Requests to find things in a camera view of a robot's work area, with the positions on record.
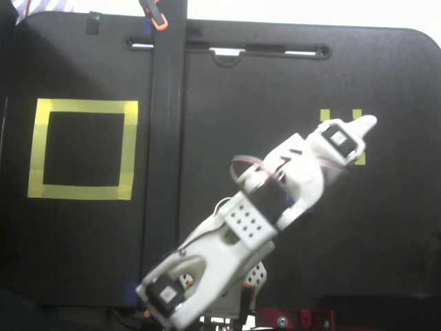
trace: white background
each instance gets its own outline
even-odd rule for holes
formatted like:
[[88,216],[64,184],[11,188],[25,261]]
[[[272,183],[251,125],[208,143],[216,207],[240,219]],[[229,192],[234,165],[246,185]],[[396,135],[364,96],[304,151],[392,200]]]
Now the white background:
[[[75,0],[76,12],[142,16],[138,0]],[[188,0],[189,19],[413,28],[441,45],[440,0]]]

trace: yellow tape marking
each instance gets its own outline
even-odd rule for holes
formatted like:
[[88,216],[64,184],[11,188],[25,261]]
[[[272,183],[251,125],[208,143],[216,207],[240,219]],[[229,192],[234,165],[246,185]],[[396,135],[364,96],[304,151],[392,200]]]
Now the yellow tape marking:
[[[118,186],[43,184],[44,159],[51,112],[124,114],[123,147]],[[39,99],[30,155],[28,197],[72,200],[130,200],[134,178],[138,101]]]
[[[362,116],[362,110],[361,109],[353,109],[352,110],[352,118],[357,119]],[[356,161],[356,166],[365,166],[366,165],[366,155],[363,153]]]
[[331,119],[331,110],[320,109],[320,122],[328,121]]

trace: red base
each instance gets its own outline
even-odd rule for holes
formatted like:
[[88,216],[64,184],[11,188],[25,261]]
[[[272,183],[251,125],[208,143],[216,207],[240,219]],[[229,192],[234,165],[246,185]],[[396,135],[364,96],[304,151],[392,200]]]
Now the red base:
[[258,308],[256,327],[280,328],[277,320],[285,317],[285,329],[303,329],[314,331],[334,331],[334,313],[332,310],[277,309]]

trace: screw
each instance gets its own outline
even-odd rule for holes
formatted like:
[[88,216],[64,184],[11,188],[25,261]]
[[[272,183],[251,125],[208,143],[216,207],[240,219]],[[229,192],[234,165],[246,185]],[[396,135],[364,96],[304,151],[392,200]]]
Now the screw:
[[288,320],[286,319],[286,317],[279,317],[277,319],[277,326],[279,328],[286,328],[288,325]]

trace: black surface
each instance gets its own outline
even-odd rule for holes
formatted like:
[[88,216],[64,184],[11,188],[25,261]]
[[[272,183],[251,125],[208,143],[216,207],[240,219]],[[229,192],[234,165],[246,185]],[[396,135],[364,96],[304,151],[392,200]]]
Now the black surface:
[[11,61],[10,43],[17,17],[17,11],[11,1],[0,1],[0,119],[2,123]]
[[43,183],[118,186],[124,114],[51,112]]
[[332,54],[317,61],[243,52],[230,67],[208,50],[187,54],[180,240],[236,192],[228,171],[234,155],[262,158],[295,132],[306,137],[322,108],[344,121],[362,109],[378,118],[366,138],[366,166],[354,166],[279,234],[263,261],[268,278],[257,306],[439,293],[439,47],[403,29],[205,21],[199,31],[201,48],[323,43]]
[[187,1],[164,1],[161,10],[171,23],[154,42],[142,277],[178,244]]
[[[152,36],[140,17],[102,16],[98,35],[85,33],[87,20],[45,12],[16,28],[1,155],[1,282],[40,304],[134,306],[153,56],[124,43],[131,31]],[[37,98],[139,101],[132,200],[27,198]]]

